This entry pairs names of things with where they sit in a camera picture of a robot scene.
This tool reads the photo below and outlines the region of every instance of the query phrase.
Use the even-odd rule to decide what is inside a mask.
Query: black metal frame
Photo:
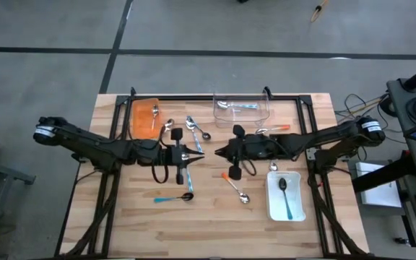
[[[158,98],[159,100],[180,100],[180,101],[185,101],[185,100],[211,101],[213,99],[213,95],[135,95],[135,92],[133,92],[133,90],[131,91],[131,95],[119,95],[116,97],[115,110],[113,112],[112,126],[110,129],[110,138],[115,138],[115,132],[116,132],[117,125],[118,125],[118,117],[119,117],[122,106],[125,105],[125,115],[123,118],[122,133],[126,133],[129,127],[129,119],[131,117],[131,105],[132,105],[133,100],[145,99],[145,98]],[[273,95],[270,97],[270,100],[271,101],[289,100],[289,101],[295,102],[297,112],[298,112],[298,119],[300,123],[300,130],[303,134],[307,133],[306,120],[305,120],[304,112],[303,112],[303,105],[306,105],[308,109],[309,120],[311,122],[311,131],[317,131],[316,117],[314,114],[313,103],[312,103],[312,99],[310,95]],[[125,139],[126,135],[122,134],[121,138]],[[315,183],[316,176],[310,167],[312,162],[308,158],[306,158],[306,161],[308,164],[308,173],[309,173],[309,178],[311,179],[311,183]],[[119,184],[121,171],[120,169],[118,169],[116,172],[117,173],[113,175],[112,189],[109,195],[109,199],[112,198],[113,200],[113,205],[110,208],[110,211],[108,212],[106,225],[105,225],[105,235],[104,235],[103,244],[102,244],[100,253],[96,253],[96,244],[97,244],[97,231],[96,231],[93,237],[89,241],[89,248],[87,249],[87,254],[73,255],[73,256],[65,256],[65,255],[60,254],[62,240],[64,239],[64,231],[66,228],[66,222],[68,220],[69,210],[70,210],[70,206],[72,204],[72,199],[74,195],[74,190],[75,190],[75,186],[74,186],[71,192],[71,196],[70,196],[69,208],[66,211],[64,224],[63,224],[62,231],[59,236],[58,243],[57,243],[57,248],[56,248],[54,259],[106,259],[108,257],[108,247],[110,245],[111,232],[113,228],[113,215],[115,211],[115,201],[118,196],[118,184]],[[107,186],[108,176],[109,176],[108,174],[104,173],[100,180],[100,187],[99,187],[99,192],[97,195],[97,204],[96,204],[96,210],[95,210],[95,220],[97,220],[98,216],[100,215],[100,210],[104,209],[105,207],[103,203],[105,199],[105,188]],[[321,177],[321,181],[323,183],[326,205],[329,208],[330,212],[334,215],[335,210],[334,210],[334,205],[333,205],[333,200],[332,200],[332,192],[330,190],[330,185],[329,185],[329,179],[327,178],[326,175],[323,175]],[[319,191],[314,188],[311,189],[311,192],[313,195],[314,210],[316,212],[317,228],[318,228],[318,233],[319,233],[319,237],[321,241],[321,250],[322,250],[322,254],[324,256],[327,256],[332,253],[329,252],[329,244],[327,241],[326,230],[324,227],[324,219],[322,216],[322,211],[319,209],[319,207],[316,205],[316,202],[315,202],[316,196],[320,196],[320,194],[318,194]],[[331,227],[331,230],[332,230],[332,235],[334,239],[336,254],[343,256],[343,257],[349,256],[349,255],[343,254],[341,239],[339,238],[339,236],[337,235],[333,227]]]

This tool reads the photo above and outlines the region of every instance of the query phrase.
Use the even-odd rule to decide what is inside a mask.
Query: blue-handled spoon
[[[187,192],[187,193],[184,193],[180,197],[154,198],[153,202],[154,203],[169,202],[169,201],[176,200],[176,199],[182,199],[185,202],[188,202],[188,201],[192,200],[193,198],[194,198],[194,194],[191,193],[191,192]]]
[[[287,194],[285,193],[285,189],[287,188],[287,181],[284,178],[280,178],[279,188],[283,191],[283,195],[285,196],[285,204],[287,205],[287,217],[289,220],[292,220],[293,215],[290,211],[290,206],[288,206]]]

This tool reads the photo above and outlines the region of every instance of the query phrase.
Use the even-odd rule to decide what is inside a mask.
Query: white label
[[[369,128],[367,128],[368,131],[381,131],[381,127],[380,126],[371,126]]]
[[[44,129],[36,129],[35,130],[35,134],[42,134],[48,137],[53,137],[54,133],[48,131],[48,130],[44,130]]]
[[[373,122],[368,122],[368,123],[363,123],[362,124],[362,128],[367,128],[367,127],[370,127],[370,126],[380,126],[380,123],[379,122],[377,122],[377,121],[373,121]]]

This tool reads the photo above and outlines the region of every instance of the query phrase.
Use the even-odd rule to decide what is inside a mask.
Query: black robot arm
[[[216,155],[226,158],[233,164],[229,168],[232,179],[241,178],[238,167],[242,160],[297,160],[306,149],[323,144],[338,142],[331,149],[319,150],[316,156],[314,171],[320,173],[329,166],[334,166],[338,157],[352,156],[357,149],[375,147],[385,138],[377,120],[370,117],[359,117],[346,121],[338,126],[322,129],[310,134],[247,134],[239,125],[233,129],[236,138],[229,140],[226,147],[215,151]]]
[[[203,158],[188,159],[187,156],[183,156],[183,154],[203,154],[179,144],[179,140],[182,139],[182,129],[171,131],[171,139],[176,141],[176,145],[162,143],[165,146],[165,148],[162,148],[160,139],[108,139],[78,128],[64,118],[41,117],[33,134],[33,139],[40,144],[65,147],[74,152],[72,155],[74,159],[87,158],[96,170],[107,173],[118,170],[119,163],[124,165],[137,163],[141,166],[152,166],[152,174],[158,183],[167,181],[168,166],[176,166],[178,169],[176,173],[177,183],[183,184],[182,169],[189,163]],[[163,181],[156,178],[155,166],[165,167],[165,179]]]

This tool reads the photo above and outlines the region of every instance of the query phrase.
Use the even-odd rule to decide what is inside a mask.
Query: gray floor
[[[330,92],[335,109],[355,93],[371,99],[386,81],[409,77],[416,61],[416,1],[333,0],[319,20],[319,1],[134,0],[121,48],[165,50],[380,53],[386,59],[118,56],[109,93]],[[125,0],[0,0],[0,46],[112,48]],[[32,140],[40,116],[64,116],[87,127],[108,55],[0,53],[0,162],[36,175],[18,183],[0,221],[0,256],[52,256],[77,164],[66,149]],[[371,115],[379,118],[374,110]],[[385,115],[390,129],[399,129]],[[391,138],[402,137],[391,132]],[[367,149],[369,159],[396,159],[403,144]],[[392,242],[405,236],[400,217],[363,210],[370,251],[416,259],[416,248]]]

